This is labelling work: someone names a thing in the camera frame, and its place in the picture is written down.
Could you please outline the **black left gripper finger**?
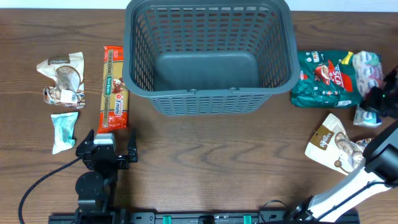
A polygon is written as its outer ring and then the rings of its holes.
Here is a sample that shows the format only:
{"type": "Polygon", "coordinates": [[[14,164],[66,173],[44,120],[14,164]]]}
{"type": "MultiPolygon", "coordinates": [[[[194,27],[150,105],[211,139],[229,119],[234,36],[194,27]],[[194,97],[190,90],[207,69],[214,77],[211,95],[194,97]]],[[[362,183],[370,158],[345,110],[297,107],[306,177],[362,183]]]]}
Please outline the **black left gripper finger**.
{"type": "Polygon", "coordinates": [[[131,132],[131,136],[130,136],[128,144],[127,144],[127,151],[128,151],[129,156],[137,155],[136,130],[135,129],[133,129],[131,132]]]}
{"type": "Polygon", "coordinates": [[[95,138],[95,132],[93,129],[91,129],[83,142],[85,144],[91,144],[93,142],[94,138],[95,138]]]}

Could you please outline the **Kleenex tissue multipack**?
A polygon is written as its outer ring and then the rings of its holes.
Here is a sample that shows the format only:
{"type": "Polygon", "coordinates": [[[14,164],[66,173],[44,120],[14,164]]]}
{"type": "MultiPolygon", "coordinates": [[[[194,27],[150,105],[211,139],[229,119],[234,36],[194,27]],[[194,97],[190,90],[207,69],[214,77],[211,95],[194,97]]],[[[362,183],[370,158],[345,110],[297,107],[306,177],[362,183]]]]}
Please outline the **Kleenex tissue multipack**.
{"type": "MultiPolygon", "coordinates": [[[[372,87],[384,86],[382,65],[379,56],[373,52],[361,51],[353,55],[353,67],[356,72],[357,89],[365,100],[372,87]]],[[[382,123],[375,112],[358,105],[353,124],[365,128],[376,128],[382,123]]]]}

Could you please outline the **beige dried mushroom bag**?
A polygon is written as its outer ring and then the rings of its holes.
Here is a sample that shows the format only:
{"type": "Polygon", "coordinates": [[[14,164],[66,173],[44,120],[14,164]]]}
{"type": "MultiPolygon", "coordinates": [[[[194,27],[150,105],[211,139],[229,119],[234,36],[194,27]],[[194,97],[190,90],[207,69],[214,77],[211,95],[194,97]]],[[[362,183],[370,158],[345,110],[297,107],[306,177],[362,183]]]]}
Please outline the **beige dried mushroom bag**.
{"type": "Polygon", "coordinates": [[[305,155],[344,175],[354,171],[364,159],[371,138],[350,141],[342,122],[330,113],[307,144],[305,155]]]}

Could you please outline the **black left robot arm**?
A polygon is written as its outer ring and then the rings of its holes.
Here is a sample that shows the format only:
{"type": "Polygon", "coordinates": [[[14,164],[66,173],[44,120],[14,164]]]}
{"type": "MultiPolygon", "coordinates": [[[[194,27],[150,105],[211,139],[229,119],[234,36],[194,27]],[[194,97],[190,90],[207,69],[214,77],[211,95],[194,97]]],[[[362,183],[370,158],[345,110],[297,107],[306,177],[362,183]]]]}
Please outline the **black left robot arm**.
{"type": "Polygon", "coordinates": [[[136,133],[132,132],[129,138],[127,154],[117,155],[114,134],[95,134],[90,130],[75,154],[89,170],[75,185],[78,206],[85,214],[105,214],[113,203],[118,171],[138,161],[136,133]]]}

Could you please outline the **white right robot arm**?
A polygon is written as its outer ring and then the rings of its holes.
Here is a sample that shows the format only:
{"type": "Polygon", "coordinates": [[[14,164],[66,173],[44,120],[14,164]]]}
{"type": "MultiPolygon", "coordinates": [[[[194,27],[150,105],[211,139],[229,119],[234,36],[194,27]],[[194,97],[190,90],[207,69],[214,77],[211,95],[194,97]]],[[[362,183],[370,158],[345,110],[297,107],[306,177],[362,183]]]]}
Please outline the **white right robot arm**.
{"type": "Polygon", "coordinates": [[[287,220],[333,223],[367,198],[397,187],[397,123],[360,144],[348,139],[341,121],[330,113],[310,139],[305,155],[345,177],[286,213],[287,220]]]}

